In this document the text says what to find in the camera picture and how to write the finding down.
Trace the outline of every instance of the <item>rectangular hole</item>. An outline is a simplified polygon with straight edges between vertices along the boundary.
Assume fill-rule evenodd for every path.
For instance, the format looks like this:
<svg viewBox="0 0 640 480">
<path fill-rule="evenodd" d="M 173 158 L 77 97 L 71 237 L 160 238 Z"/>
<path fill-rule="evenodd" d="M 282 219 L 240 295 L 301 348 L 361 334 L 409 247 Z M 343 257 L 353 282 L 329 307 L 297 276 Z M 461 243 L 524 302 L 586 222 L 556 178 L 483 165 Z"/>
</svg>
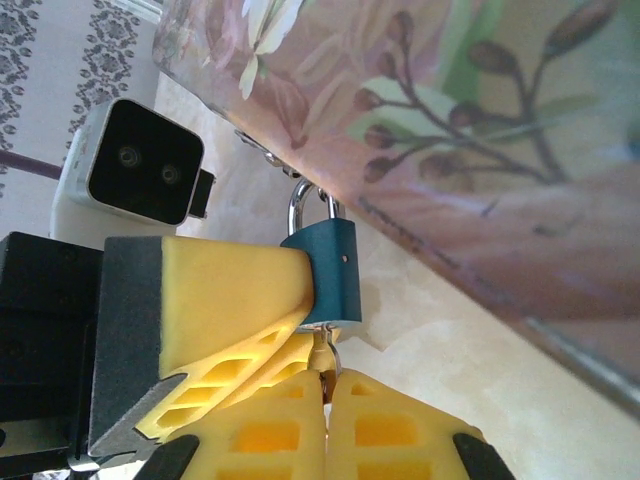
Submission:
<svg viewBox="0 0 640 480">
<path fill-rule="evenodd" d="M 232 452 L 272 453 L 295 451 L 300 442 L 296 422 L 265 422 L 244 425 L 236 434 Z"/>
<path fill-rule="evenodd" d="M 222 390 L 222 387 L 190 388 L 173 403 L 175 405 L 207 405 L 219 390 Z"/>
<path fill-rule="evenodd" d="M 279 333 L 280 333 L 280 330 L 276 330 L 275 332 L 270 333 L 269 335 L 265 335 L 258 341 L 258 343 L 262 345 L 271 345 L 277 340 Z"/>
<path fill-rule="evenodd" d="M 408 415 L 375 413 L 356 420 L 356 446 L 416 445 L 418 429 Z"/>
<path fill-rule="evenodd" d="M 156 422 L 160 428 L 179 428 L 186 425 L 191 415 L 196 413 L 199 408 L 179 408 L 176 410 L 167 410 Z"/>
<path fill-rule="evenodd" d="M 252 362 L 250 358 L 225 360 L 209 370 L 202 377 L 201 382 L 213 386 L 225 386 L 233 382 Z"/>
<path fill-rule="evenodd" d="M 291 467 L 221 470 L 216 480 L 291 480 Z"/>
<path fill-rule="evenodd" d="M 307 369 L 307 362 L 293 362 L 284 367 L 278 373 L 276 373 L 270 382 L 272 385 L 276 385 L 280 382 L 284 382 L 287 378 L 293 377 L 296 373 L 299 373 Z"/>
<path fill-rule="evenodd" d="M 426 462 L 367 463 L 358 465 L 358 480 L 429 480 L 431 468 Z"/>
</svg>

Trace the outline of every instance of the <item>padlock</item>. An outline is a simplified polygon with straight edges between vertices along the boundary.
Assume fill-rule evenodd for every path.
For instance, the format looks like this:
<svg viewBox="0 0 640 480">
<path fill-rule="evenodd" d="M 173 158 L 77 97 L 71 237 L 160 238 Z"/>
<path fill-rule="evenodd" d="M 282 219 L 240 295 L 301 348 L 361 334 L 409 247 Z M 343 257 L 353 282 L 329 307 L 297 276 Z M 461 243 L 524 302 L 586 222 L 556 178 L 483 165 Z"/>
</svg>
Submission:
<svg viewBox="0 0 640 480">
<path fill-rule="evenodd" d="M 291 195 L 287 237 L 281 247 L 303 250 L 311 261 L 315 302 L 300 331 L 320 326 L 342 328 L 362 322 L 356 226 L 331 195 L 324 195 L 329 218 L 302 227 L 305 201 L 315 189 L 301 179 Z"/>
</svg>

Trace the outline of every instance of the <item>white wall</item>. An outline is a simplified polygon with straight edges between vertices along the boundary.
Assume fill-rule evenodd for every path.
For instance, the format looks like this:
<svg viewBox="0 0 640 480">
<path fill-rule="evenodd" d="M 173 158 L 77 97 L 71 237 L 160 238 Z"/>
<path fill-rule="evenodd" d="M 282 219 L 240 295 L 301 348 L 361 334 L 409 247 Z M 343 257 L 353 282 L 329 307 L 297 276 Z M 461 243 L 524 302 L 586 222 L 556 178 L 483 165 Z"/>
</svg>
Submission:
<svg viewBox="0 0 640 480">
<path fill-rule="evenodd" d="M 153 34 L 104 0 L 0 0 L 0 149 L 62 165 L 92 105 L 125 96 L 152 107 Z M 0 168 L 0 184 L 0 238 L 46 236 L 55 180 Z"/>
</svg>

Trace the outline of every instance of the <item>padlock shackle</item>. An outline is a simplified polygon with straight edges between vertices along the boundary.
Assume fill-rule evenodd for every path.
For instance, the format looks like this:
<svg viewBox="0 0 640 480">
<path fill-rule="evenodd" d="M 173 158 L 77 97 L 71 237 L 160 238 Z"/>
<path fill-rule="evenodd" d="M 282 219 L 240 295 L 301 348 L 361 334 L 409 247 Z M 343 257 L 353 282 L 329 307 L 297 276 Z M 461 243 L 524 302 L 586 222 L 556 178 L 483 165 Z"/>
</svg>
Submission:
<svg viewBox="0 0 640 480">
<path fill-rule="evenodd" d="M 291 199 L 289 200 L 289 210 L 287 215 L 287 233 L 293 235 L 303 227 L 302 217 L 304 212 L 304 204 L 307 197 L 316 186 L 306 178 L 301 178 L 293 189 Z M 344 218 L 344 206 L 340 204 L 333 196 L 326 195 L 325 201 L 329 211 L 329 218 Z"/>
</svg>

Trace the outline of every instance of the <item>camera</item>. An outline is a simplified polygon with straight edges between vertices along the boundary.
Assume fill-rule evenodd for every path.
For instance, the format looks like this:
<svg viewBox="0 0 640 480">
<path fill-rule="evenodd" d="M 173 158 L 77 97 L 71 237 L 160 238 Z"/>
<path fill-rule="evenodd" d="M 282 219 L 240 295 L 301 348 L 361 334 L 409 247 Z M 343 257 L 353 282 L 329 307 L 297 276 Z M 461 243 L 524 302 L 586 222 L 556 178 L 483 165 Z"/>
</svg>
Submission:
<svg viewBox="0 0 640 480">
<path fill-rule="evenodd" d="M 215 177 L 203 154 L 196 134 L 132 100 L 98 105 L 73 138 L 50 236 L 102 249 L 111 236 L 175 234 L 205 216 Z"/>
</svg>

